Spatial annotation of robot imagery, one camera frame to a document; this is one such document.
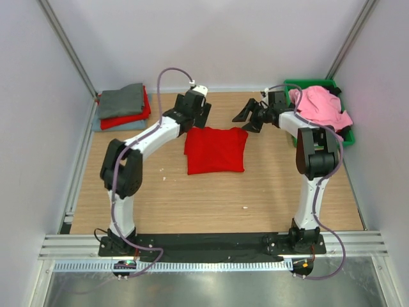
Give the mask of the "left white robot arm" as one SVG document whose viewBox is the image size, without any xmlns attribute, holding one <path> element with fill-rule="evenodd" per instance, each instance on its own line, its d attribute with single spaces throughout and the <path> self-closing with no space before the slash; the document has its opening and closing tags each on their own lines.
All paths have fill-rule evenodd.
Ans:
<svg viewBox="0 0 409 307">
<path fill-rule="evenodd" d="M 134 196 L 143 182 L 144 161 L 191 128 L 205 126 L 212 106 L 206 101 L 207 93 L 205 86 L 191 87 L 177 95 L 174 107 L 164 112 L 154 126 L 133 138 L 109 143 L 100 178 L 109 195 L 111 222 L 107 235 L 100 239 L 100 256 L 130 256 L 137 249 Z"/>
</svg>

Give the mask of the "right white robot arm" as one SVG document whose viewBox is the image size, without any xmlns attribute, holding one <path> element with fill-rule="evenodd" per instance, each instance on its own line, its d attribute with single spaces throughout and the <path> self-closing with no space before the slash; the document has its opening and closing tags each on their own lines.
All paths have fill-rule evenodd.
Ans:
<svg viewBox="0 0 409 307">
<path fill-rule="evenodd" d="M 339 169 L 338 138 L 326 126 L 301 117 L 295 106 L 284 101 L 282 91 L 266 91 L 263 99 L 249 99 L 233 122 L 244 122 L 247 132 L 259 133 L 265 123 L 286 131 L 297 139 L 295 164 L 302 177 L 300 202 L 288 234 L 288 248 L 308 253 L 320 243 L 320 209 L 329 178 Z"/>
</svg>

